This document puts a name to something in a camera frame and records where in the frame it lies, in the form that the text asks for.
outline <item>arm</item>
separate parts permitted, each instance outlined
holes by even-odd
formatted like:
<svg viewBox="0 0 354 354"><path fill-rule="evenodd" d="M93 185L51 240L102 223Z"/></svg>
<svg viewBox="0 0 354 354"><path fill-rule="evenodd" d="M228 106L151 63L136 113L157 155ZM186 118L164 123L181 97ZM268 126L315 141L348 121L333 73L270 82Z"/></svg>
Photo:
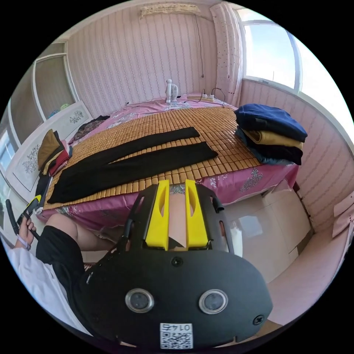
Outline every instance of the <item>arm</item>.
<svg viewBox="0 0 354 354"><path fill-rule="evenodd" d="M30 230L36 231L36 227L30 218L27 220L26 217L23 217L14 248L31 249L34 237Z"/></svg>

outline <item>white shirt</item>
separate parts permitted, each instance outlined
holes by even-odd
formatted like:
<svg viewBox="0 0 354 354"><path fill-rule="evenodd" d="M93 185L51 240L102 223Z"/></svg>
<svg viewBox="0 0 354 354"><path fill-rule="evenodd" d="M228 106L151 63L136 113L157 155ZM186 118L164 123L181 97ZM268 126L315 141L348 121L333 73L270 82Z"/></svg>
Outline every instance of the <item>white shirt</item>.
<svg viewBox="0 0 354 354"><path fill-rule="evenodd" d="M24 248L11 249L0 238L16 274L33 298L59 320L90 334L71 310L66 291L56 277L53 266L44 264Z"/></svg>

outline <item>navy blue sweater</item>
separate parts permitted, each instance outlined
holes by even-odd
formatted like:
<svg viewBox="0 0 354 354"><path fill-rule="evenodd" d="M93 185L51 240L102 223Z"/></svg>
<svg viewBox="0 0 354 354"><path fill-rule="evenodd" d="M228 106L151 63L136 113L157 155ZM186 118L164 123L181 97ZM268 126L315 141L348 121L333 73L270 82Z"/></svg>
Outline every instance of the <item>navy blue sweater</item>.
<svg viewBox="0 0 354 354"><path fill-rule="evenodd" d="M270 131L296 141L305 142L305 129L280 108L248 103L235 111L236 122L243 130Z"/></svg>

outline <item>bamboo mat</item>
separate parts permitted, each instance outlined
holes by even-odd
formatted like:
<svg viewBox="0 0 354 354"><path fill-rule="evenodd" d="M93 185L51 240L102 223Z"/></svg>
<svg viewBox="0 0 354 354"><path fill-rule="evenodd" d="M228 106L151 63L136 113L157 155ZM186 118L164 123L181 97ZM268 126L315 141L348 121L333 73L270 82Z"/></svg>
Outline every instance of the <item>bamboo mat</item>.
<svg viewBox="0 0 354 354"><path fill-rule="evenodd" d="M214 151L217 151L219 153L218 157L191 166L182 167L178 170L161 173L151 178L120 185L77 201L64 204L48 204L47 200L51 197L54 185L60 178L61 172L59 172L53 178L49 186L43 209L58 208L64 205L78 204L114 195L138 192L144 190L151 184L158 183L159 180L168 179L171 184L178 184L184 183L186 179L197 180L203 177L212 177L221 173L238 171L260 165L258 160L241 140L234 135L237 126L234 111L227 107L211 107L189 108L156 113L99 132L73 147L73 156L69 160L66 168L73 166L86 156L123 144L127 141L189 126L195 127L200 133L199 138L177 140L154 146L153 148L125 156L123 159L150 151L172 146L194 144L201 141L206 141Z"/></svg>

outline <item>hand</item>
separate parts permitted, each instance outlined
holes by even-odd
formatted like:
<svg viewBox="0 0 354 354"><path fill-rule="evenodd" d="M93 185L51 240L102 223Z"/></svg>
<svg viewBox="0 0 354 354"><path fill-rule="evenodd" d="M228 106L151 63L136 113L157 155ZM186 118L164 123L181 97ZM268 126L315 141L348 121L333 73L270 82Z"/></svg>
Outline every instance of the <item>hand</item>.
<svg viewBox="0 0 354 354"><path fill-rule="evenodd" d="M20 236L21 239L26 241L28 244L31 244L34 238L30 230L36 231L36 227L34 226L31 218L27 220L26 217L24 216L22 219L22 223L18 235Z"/></svg>

